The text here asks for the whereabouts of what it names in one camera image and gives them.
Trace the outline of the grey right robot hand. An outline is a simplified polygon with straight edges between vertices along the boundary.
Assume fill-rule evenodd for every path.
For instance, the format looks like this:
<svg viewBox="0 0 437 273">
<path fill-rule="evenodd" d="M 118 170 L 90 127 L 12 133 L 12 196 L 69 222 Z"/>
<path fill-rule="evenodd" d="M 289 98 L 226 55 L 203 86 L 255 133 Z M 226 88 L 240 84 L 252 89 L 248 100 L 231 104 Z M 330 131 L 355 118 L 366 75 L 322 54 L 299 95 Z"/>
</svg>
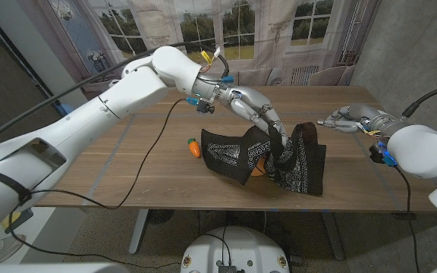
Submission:
<svg viewBox="0 0 437 273">
<path fill-rule="evenodd" d="M 317 124 L 342 133 L 361 132 L 380 138 L 390 138 L 400 129 L 410 126 L 401 118 L 360 103 L 341 107 L 326 119 L 318 120 Z"/>
</svg>

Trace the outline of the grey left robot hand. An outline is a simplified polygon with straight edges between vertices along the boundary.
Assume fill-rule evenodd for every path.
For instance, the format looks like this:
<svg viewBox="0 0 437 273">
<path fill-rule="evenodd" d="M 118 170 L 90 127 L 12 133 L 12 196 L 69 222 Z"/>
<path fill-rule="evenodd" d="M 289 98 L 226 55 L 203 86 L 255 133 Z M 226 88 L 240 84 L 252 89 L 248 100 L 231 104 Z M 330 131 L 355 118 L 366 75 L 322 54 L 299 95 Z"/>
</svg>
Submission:
<svg viewBox="0 0 437 273">
<path fill-rule="evenodd" d="M 259 91 L 219 80 L 198 77 L 191 91 L 212 105 L 220 103 L 237 116 L 249 121 L 268 136 L 277 133 L 280 144 L 286 146 L 288 135 L 272 102 Z"/>
</svg>

